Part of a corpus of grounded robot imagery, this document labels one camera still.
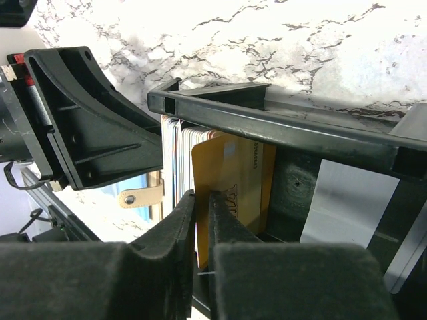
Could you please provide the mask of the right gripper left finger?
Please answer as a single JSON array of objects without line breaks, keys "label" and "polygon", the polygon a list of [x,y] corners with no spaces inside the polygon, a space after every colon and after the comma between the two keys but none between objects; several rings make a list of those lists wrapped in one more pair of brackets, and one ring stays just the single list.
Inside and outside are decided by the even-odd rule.
[{"label": "right gripper left finger", "polygon": [[187,319],[195,193],[131,243],[2,243],[2,319]]}]

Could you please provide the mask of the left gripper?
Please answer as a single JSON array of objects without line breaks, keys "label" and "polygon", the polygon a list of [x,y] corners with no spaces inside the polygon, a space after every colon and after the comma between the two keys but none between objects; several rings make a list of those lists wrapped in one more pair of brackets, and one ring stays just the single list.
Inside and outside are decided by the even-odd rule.
[{"label": "left gripper", "polygon": [[[28,191],[50,185],[92,189],[163,167],[161,125],[118,92],[88,47],[34,49],[7,56],[1,66],[1,99],[21,142],[6,160],[6,181]],[[34,162],[41,174],[17,184],[12,168]]]}]

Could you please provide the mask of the gold VIP card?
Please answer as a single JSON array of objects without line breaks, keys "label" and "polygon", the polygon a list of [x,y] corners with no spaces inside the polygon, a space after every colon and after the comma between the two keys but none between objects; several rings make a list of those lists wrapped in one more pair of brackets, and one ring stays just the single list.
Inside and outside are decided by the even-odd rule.
[{"label": "gold VIP card", "polygon": [[230,213],[252,233],[265,230],[276,160],[276,146],[210,131],[191,150],[196,198],[197,263],[208,265],[208,209],[219,191]]}]

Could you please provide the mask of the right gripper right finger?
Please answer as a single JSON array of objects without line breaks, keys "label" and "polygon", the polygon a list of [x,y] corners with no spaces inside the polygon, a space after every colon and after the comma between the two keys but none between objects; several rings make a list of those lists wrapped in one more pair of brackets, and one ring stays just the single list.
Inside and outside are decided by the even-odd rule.
[{"label": "right gripper right finger", "polygon": [[209,196],[212,319],[397,319],[373,255],[352,244],[263,242]]}]

